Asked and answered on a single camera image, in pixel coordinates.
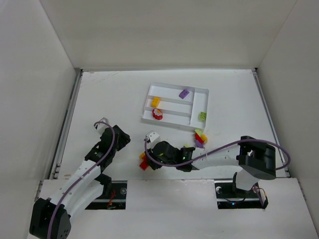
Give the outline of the light green lego brick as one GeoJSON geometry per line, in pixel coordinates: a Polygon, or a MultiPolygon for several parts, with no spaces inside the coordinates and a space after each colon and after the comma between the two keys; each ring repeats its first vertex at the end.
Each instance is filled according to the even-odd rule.
{"type": "Polygon", "coordinates": [[[200,112],[199,116],[198,116],[198,119],[200,121],[206,121],[206,117],[207,117],[207,113],[206,112],[200,112]]]}

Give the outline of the red large lego brick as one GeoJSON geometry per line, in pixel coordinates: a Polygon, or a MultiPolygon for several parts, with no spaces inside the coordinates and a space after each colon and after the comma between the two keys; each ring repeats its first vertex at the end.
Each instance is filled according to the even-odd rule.
{"type": "Polygon", "coordinates": [[[149,167],[149,165],[147,164],[147,160],[143,160],[143,161],[140,163],[139,167],[140,167],[143,171],[147,170],[147,168],[149,167]]]}

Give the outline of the yellow butterfly lego brick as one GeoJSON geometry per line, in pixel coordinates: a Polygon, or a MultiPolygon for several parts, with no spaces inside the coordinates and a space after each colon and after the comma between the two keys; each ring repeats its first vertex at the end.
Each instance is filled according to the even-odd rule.
{"type": "Polygon", "coordinates": [[[151,107],[157,108],[160,104],[160,98],[159,97],[154,97],[152,102],[151,102],[151,107]]]}

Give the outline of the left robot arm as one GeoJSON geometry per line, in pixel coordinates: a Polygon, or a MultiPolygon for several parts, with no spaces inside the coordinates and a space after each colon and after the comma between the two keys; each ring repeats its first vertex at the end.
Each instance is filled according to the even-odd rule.
{"type": "Polygon", "coordinates": [[[106,128],[76,172],[48,198],[38,198],[33,205],[29,233],[38,239],[65,239],[72,222],[95,199],[102,197],[112,205],[120,189],[112,185],[112,178],[104,170],[115,154],[131,140],[117,125],[106,128]]]}

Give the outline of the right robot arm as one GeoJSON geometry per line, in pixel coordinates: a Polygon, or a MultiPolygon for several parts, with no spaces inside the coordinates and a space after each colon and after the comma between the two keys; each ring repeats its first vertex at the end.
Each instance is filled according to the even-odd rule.
{"type": "Polygon", "coordinates": [[[276,179],[276,149],[265,142],[249,136],[212,151],[200,147],[180,149],[161,141],[151,132],[145,140],[146,161],[153,170],[162,166],[182,172],[191,172],[209,167],[239,166],[234,173],[233,188],[249,191],[260,180],[276,179]]]}

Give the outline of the purple butterfly lego brick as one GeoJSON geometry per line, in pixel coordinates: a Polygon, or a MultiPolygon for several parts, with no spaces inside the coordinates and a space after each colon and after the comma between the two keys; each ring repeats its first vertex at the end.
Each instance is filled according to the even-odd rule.
{"type": "Polygon", "coordinates": [[[184,89],[184,90],[182,90],[181,93],[179,94],[179,97],[180,97],[181,99],[184,99],[186,96],[188,96],[188,94],[189,94],[189,91],[188,91],[187,89],[184,89]]]}

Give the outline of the red rounded lego brick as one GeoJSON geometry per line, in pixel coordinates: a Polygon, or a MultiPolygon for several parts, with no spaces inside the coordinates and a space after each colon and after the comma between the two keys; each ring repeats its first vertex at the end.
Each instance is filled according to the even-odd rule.
{"type": "Polygon", "coordinates": [[[152,110],[153,118],[156,120],[162,120],[163,119],[163,113],[159,109],[155,108],[152,110]]]}

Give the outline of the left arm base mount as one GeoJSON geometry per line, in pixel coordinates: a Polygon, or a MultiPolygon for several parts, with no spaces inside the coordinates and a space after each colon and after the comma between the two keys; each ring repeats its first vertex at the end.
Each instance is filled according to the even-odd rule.
{"type": "Polygon", "coordinates": [[[111,177],[101,174],[97,179],[103,185],[103,193],[86,210],[125,210],[127,181],[113,181],[111,177]]]}

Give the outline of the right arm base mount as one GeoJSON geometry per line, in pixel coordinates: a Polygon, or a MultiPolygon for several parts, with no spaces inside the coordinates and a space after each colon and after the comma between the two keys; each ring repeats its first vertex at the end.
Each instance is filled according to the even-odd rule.
{"type": "Polygon", "coordinates": [[[266,209],[267,193],[256,183],[249,191],[237,189],[231,182],[215,184],[218,209],[266,209]]]}

